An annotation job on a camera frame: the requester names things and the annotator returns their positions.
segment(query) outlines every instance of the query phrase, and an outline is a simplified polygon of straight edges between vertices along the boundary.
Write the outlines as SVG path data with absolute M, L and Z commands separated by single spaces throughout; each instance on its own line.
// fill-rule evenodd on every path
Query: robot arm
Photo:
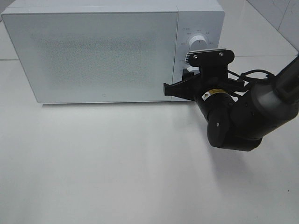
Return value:
M 226 49 L 189 52 L 186 63 L 198 67 L 200 73 L 184 70 L 181 82 L 164 84 L 164 94 L 197 103 L 208 122 L 207 136 L 212 146 L 250 151 L 266 134 L 297 116 L 299 56 L 277 76 L 264 70 L 237 75 L 228 71 L 234 57 Z M 247 77 L 253 72 L 264 72 L 267 78 Z M 228 73 L 238 80 L 228 78 Z

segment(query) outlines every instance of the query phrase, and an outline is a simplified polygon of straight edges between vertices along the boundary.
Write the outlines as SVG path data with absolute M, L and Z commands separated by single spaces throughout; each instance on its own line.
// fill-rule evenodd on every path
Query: white microwave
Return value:
M 44 104 L 178 101 L 163 83 L 218 47 L 224 20 L 216 0 L 16 0 L 1 16 Z

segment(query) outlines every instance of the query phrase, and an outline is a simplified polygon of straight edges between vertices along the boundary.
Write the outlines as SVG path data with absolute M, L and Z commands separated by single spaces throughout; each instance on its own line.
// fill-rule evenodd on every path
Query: white tile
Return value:
M 219 46 L 236 56 L 296 55 L 296 49 L 245 0 L 218 0 L 226 12 Z
M 278 30 L 290 0 L 248 0 Z
M 194 103 L 42 107 L 18 61 L 0 68 L 0 223 L 298 223 L 298 118 L 253 152 L 216 149 Z
M 4 27 L 4 23 L 0 22 L 0 60 L 3 59 L 18 59 L 14 50 L 13 44 Z
M 299 1 L 291 0 L 279 32 L 299 50 Z

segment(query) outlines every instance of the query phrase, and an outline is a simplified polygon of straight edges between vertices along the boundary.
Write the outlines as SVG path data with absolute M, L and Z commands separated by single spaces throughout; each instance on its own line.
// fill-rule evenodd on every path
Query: yellow warning label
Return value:
M 227 92 L 225 92 L 225 90 L 223 89 L 212 89 L 212 90 L 209 90 L 208 92 L 206 92 L 204 95 L 202 95 L 202 99 L 203 100 L 206 100 L 208 99 L 211 95 L 214 95 L 216 93 L 226 93 L 228 94 Z

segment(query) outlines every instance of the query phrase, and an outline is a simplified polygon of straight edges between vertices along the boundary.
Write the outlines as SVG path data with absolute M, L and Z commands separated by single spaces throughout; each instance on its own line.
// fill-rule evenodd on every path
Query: white knob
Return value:
M 199 73 L 199 70 L 196 67 L 189 66 L 187 68 L 187 70 L 188 70 L 188 72 L 193 72 L 195 75 L 197 75 Z
M 203 35 L 196 35 L 189 40 L 190 50 L 202 50 L 207 47 L 207 38 Z

